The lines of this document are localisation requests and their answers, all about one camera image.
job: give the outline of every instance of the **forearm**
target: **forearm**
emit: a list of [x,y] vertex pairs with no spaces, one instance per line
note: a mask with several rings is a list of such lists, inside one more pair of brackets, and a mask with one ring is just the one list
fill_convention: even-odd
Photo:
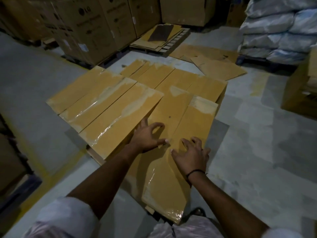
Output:
[[228,237],[261,237],[268,226],[218,188],[204,174],[195,172],[189,176],[220,222]]
[[136,146],[126,145],[67,196],[89,204],[97,218],[101,219],[139,152]]

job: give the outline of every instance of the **person's left hand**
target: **person's left hand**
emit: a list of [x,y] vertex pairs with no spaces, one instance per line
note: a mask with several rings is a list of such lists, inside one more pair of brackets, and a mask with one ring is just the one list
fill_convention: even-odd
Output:
[[141,124],[134,131],[130,144],[136,145],[140,149],[140,152],[166,144],[166,139],[155,139],[153,137],[153,130],[157,127],[164,127],[164,124],[155,122],[148,125],[147,118],[142,119]]

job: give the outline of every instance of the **person's left arm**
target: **person's left arm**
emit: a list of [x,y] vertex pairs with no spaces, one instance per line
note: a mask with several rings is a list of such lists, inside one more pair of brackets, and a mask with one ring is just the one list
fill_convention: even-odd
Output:
[[117,193],[132,162],[138,154],[163,145],[165,139],[154,139],[153,130],[164,127],[163,123],[148,125],[147,119],[141,121],[129,144],[110,161],[107,161],[67,196],[77,198],[88,204],[98,219],[105,214]]

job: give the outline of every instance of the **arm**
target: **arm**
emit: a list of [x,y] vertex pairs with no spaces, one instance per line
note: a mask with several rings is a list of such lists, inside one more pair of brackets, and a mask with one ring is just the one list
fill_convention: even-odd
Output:
[[[192,140],[194,144],[182,139],[182,142],[187,147],[187,152],[184,155],[179,155],[175,150],[171,151],[172,157],[183,175],[187,175],[195,169],[206,172],[210,149],[202,149],[200,139],[193,137]],[[202,172],[191,173],[188,176],[188,180],[207,202],[228,237],[261,237],[269,228],[212,183]]]
[[105,214],[117,193],[132,162],[143,151],[165,144],[165,139],[154,139],[152,132],[163,123],[147,124],[143,119],[129,144],[110,161],[103,164],[67,196],[77,198],[88,204],[98,219]]

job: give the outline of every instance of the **hand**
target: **hand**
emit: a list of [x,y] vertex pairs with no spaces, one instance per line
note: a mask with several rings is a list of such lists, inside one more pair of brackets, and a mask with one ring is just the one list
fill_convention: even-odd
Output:
[[166,144],[166,139],[155,139],[153,137],[153,130],[157,127],[164,127],[164,124],[156,122],[148,125],[147,118],[142,119],[141,124],[134,131],[130,144],[136,145],[140,152]]
[[184,176],[195,169],[201,169],[206,172],[206,165],[211,151],[210,148],[202,149],[201,140],[199,138],[192,137],[191,140],[195,143],[195,145],[187,139],[181,139],[187,148],[187,152],[185,154],[180,155],[176,150],[171,150],[173,160]]

